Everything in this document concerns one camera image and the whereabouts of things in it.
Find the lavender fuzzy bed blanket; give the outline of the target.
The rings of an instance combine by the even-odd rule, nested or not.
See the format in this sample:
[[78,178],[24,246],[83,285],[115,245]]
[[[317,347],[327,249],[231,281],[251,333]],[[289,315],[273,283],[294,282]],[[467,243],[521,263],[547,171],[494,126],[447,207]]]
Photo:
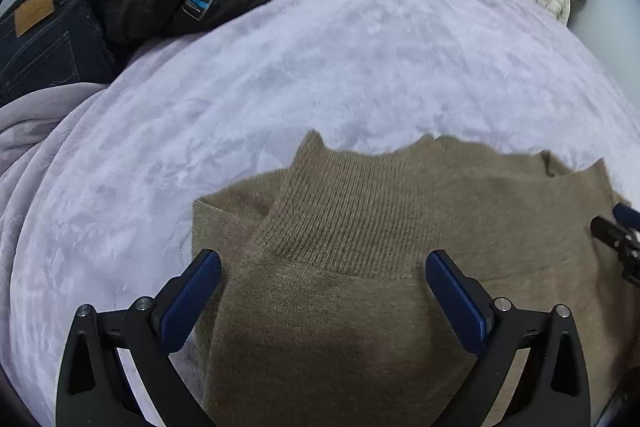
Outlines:
[[75,309],[160,289],[194,254],[194,202],[290,167],[310,132],[368,156],[450,136],[600,161],[639,197],[634,106],[530,0],[273,0],[46,101],[9,105],[1,135],[1,363],[45,426]]

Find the brown knit sweater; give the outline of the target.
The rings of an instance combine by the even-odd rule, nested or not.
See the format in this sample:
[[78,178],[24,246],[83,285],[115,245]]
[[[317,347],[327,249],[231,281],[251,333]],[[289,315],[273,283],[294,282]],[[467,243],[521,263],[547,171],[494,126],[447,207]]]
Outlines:
[[193,247],[224,266],[196,328],[221,426],[427,426],[469,374],[424,279],[442,249],[515,306],[574,313],[591,410],[638,343],[639,296],[590,234],[620,198],[603,162],[424,136],[380,156],[306,135],[288,168],[198,198]]

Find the dark blue jeans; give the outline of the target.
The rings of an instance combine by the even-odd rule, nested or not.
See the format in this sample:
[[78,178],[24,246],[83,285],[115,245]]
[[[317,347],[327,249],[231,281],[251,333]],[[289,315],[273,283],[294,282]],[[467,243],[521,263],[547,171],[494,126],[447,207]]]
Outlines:
[[116,61],[88,0],[18,0],[1,17],[1,103],[37,90],[107,84]]

